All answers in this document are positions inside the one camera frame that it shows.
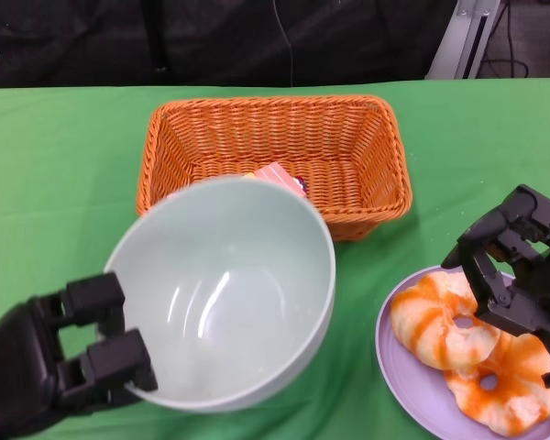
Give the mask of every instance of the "bowl rim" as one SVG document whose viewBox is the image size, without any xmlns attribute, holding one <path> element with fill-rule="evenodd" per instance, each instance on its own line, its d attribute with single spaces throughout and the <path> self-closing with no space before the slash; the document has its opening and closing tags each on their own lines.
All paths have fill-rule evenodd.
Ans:
<svg viewBox="0 0 550 440">
<path fill-rule="evenodd" d="M 172 408 L 175 410 L 199 411 L 199 412 L 218 411 L 222 408 L 228 408 L 232 406 L 234 403 L 243 402 L 244 400 L 247 400 L 251 396 L 255 394 L 259 394 L 264 389 L 267 389 L 271 383 L 276 382 L 280 377 L 284 376 L 285 373 L 289 369 L 291 369 L 291 367 L 295 363 L 297 363 L 300 360 L 300 358 L 303 356 L 303 354 L 306 352 L 308 347 L 312 344 L 312 342 L 316 338 L 317 334 L 320 332 L 322 325 L 326 321 L 326 315 L 328 314 L 329 309 L 333 306 L 333 303 L 334 303 L 335 285 L 336 285 L 336 255 L 335 255 L 334 244 L 332 242 L 330 231 L 328 230 L 328 227 L 323 217 L 318 212 L 318 210 L 306 198 L 299 197 L 289 189 L 284 188 L 279 184 L 271 183 L 270 181 L 261 181 L 259 179 L 243 179 L 241 176 L 216 177 L 216 178 L 207 179 L 204 181 L 198 181 L 185 188 L 179 189 L 176 192 L 169 194 L 163 200 L 156 203 L 145 214 L 140 216 L 137 219 L 137 221 L 131 227 L 129 227 L 128 230 L 122 235 L 122 238 L 120 238 L 114 250 L 110 254 L 110 257 L 106 261 L 106 264 L 104 266 L 104 272 L 107 272 L 110 270 L 110 266 L 112 265 L 112 262 L 114 261 L 114 259 L 116 259 L 116 255 L 120 252 L 120 249 L 125 245 L 125 243 L 133 235 L 135 235 L 138 232 L 138 230 L 149 221 L 151 217 L 156 215 L 156 213 L 165 209 L 166 206 L 176 203 L 177 200 L 179 200 L 181 197 L 183 197 L 185 194 L 189 192 L 199 191 L 205 188 L 211 188 L 214 186 L 224 185 L 224 184 L 226 185 L 234 184 L 235 186 L 239 186 L 239 185 L 253 186 L 254 185 L 254 186 L 262 186 L 265 188 L 269 188 L 269 191 L 280 192 L 281 194 L 285 194 L 286 196 L 289 196 L 295 199 L 295 201 L 298 204 L 303 206 L 303 208 L 307 210 L 309 214 L 312 215 L 312 217 L 316 221 L 316 224 L 320 226 L 320 231 L 324 236 L 324 241 L 328 249 L 330 276 L 328 280 L 327 293 L 326 293 L 322 311 L 320 312 L 318 319 L 313 325 L 312 331 L 304 339 L 304 341 L 299 345 L 299 347 L 295 350 L 293 355 L 281 367 L 279 367 L 277 370 L 272 372 L 265 379 L 261 380 L 260 382 L 250 387 L 247 387 L 242 391 L 236 392 L 227 397 L 222 397 L 220 399 L 210 399 L 206 401 L 175 401 L 172 399 L 157 397 L 155 395 L 150 394 L 149 392 L 140 390 L 139 388 L 133 386 L 132 384 L 125 385 L 125 388 L 128 391 L 137 395 L 139 398 L 145 401 L 156 403 L 158 405 Z"/>
<path fill-rule="evenodd" d="M 379 309 L 379 315 L 377 316 L 377 323 L 375 324 L 375 351 L 377 352 L 377 363 L 379 364 L 379 369 L 381 370 L 381 373 L 383 374 L 383 378 L 385 379 L 385 383 L 389 387 L 389 389 L 391 391 L 391 394 L 393 394 L 393 397 L 397 400 L 399 405 L 401 405 L 403 410 L 406 411 L 408 413 L 408 415 L 410 417 L 412 417 L 414 419 L 414 421 L 417 422 L 423 429 L 425 429 L 430 434 L 433 434 L 438 438 L 444 438 L 444 437 L 442 437 L 441 433 L 436 432 L 434 429 L 428 428 L 424 423 L 422 423 L 419 420 L 419 418 L 417 416 L 410 413 L 410 411 L 407 409 L 406 405 L 403 403 L 403 401 L 400 398 L 397 391 L 393 388 L 393 385 L 391 384 L 391 382 L 389 380 L 389 377 L 387 376 L 387 372 L 385 371 L 385 367 L 383 366 L 383 361 L 381 359 L 381 353 L 380 353 L 380 349 L 379 349 L 379 329 L 380 329 L 380 324 L 381 324 L 381 316 L 383 315 L 383 311 L 385 310 L 385 307 L 387 307 L 389 301 L 391 300 L 391 298 L 393 298 L 393 295 L 395 294 L 395 292 L 397 292 L 400 289 L 400 287 L 403 284 L 405 284 L 407 281 L 409 281 L 410 279 L 412 279 L 412 278 L 414 278 L 418 275 L 421 275 L 423 273 L 432 272 L 432 271 L 435 271 L 435 270 L 444 270 L 444 269 L 441 266 L 430 266 L 430 267 L 427 267 L 425 269 L 418 270 L 418 271 L 414 272 L 413 274 L 411 274 L 410 276 L 408 276 L 408 277 L 404 278 L 403 280 L 401 280 L 393 288 L 393 290 L 390 292 L 390 294 L 387 295 L 387 298 L 385 298 L 385 301 L 383 302 L 383 304 L 381 305 L 381 308 Z M 503 275 L 504 277 L 507 277 L 511 280 L 513 280 L 513 278 L 514 278 L 512 275 L 510 275 L 508 273 L 505 273 L 505 272 L 502 272 L 501 275 Z"/>
</svg>

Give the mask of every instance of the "donut hole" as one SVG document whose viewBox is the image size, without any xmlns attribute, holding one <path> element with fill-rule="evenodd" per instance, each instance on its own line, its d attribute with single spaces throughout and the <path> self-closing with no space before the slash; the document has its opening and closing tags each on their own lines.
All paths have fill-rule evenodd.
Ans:
<svg viewBox="0 0 550 440">
<path fill-rule="evenodd" d="M 454 322 L 458 328 L 470 328 L 474 325 L 472 318 L 462 315 L 455 316 Z"/>
<path fill-rule="evenodd" d="M 485 391 L 493 391 L 497 388 L 497 376 L 494 374 L 488 374 L 480 378 L 480 388 Z"/>
</svg>

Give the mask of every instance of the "floor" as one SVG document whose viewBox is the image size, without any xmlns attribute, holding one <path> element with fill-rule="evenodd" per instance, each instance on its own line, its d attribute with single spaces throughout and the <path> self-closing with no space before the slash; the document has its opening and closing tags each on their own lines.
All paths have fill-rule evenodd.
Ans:
<svg viewBox="0 0 550 440">
<path fill-rule="evenodd" d="M 530 78 L 550 78 L 550 5 L 541 5 L 537 0 L 511 0 L 511 40 L 514 58 L 528 65 Z M 510 59 L 506 15 L 491 37 L 488 55 L 492 60 Z M 524 72 L 523 66 L 515 65 L 516 77 L 523 77 Z M 483 63 L 480 78 L 498 75 L 511 77 L 509 62 Z"/>
</svg>

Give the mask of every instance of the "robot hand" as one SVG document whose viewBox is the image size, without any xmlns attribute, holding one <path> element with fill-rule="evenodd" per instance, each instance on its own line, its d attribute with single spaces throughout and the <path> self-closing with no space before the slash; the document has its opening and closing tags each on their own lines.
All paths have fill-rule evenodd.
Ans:
<svg viewBox="0 0 550 440">
<path fill-rule="evenodd" d="M 543 254 L 531 243 L 548 246 Z M 511 266 L 506 287 L 490 259 Z M 550 199 L 525 185 L 458 239 L 442 267 L 461 266 L 477 298 L 478 319 L 514 336 L 531 333 L 550 353 Z M 544 375 L 550 387 L 550 373 Z"/>
</svg>

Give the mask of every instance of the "purple plate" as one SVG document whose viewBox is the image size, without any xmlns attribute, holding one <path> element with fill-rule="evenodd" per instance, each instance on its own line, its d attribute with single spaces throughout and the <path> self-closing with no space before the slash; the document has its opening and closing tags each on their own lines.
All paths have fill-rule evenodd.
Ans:
<svg viewBox="0 0 550 440">
<path fill-rule="evenodd" d="M 425 273 L 441 270 L 439 266 L 420 270 L 403 280 L 381 307 L 375 334 L 377 361 L 395 399 L 413 419 L 444 440 L 481 440 L 504 437 L 487 426 L 466 417 L 457 406 L 454 394 L 446 386 L 442 371 L 427 367 L 410 353 L 393 335 L 388 307 L 395 292 L 413 286 Z M 550 440 L 550 418 L 537 424 L 521 440 Z"/>
</svg>

